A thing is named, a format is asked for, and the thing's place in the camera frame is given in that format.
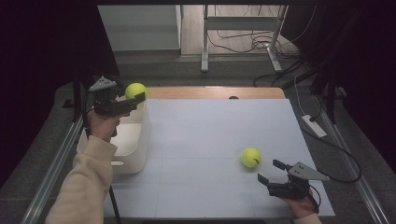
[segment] tennis ball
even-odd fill
[[[141,83],[133,83],[129,85],[125,90],[125,97],[127,99],[136,98],[136,95],[141,93],[145,93],[145,99],[148,98],[148,90],[146,87]]]
[[[255,147],[248,147],[242,152],[241,161],[248,168],[255,168],[260,164],[262,155]]]

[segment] white container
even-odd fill
[[[118,147],[111,162],[114,174],[135,174],[143,169],[149,147],[149,130],[149,113],[144,103],[139,104],[130,116],[120,119],[117,136],[111,138],[111,144]],[[83,133],[77,152],[86,145],[87,135]]]

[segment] black curtain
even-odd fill
[[[75,73],[90,85],[92,75],[101,75],[92,68],[111,76],[119,71],[96,5],[0,4],[2,186],[38,134],[59,87]]]
[[[371,1],[334,66],[337,83],[346,90],[345,108],[394,172],[395,9]]]

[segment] white tabletop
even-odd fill
[[[146,166],[113,178],[121,217],[291,217],[288,206],[257,181],[257,173],[287,181],[273,159],[316,169],[289,100],[147,100],[146,107]],[[247,147],[262,154],[256,169],[240,161]],[[310,182],[321,196],[319,215],[334,216],[322,183]],[[109,198],[105,213],[112,214]]]

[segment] hand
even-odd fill
[[[301,200],[292,200],[285,198],[281,198],[281,199],[289,205],[291,211],[293,212],[293,214],[296,216],[297,219],[314,214],[315,206],[313,205],[311,200],[308,199],[308,197],[304,197]]]
[[[93,110],[88,113],[88,122],[90,123],[91,135],[98,137],[106,142],[110,142],[111,134],[120,124],[120,118],[128,114],[118,115],[115,117],[105,117],[96,114]]]

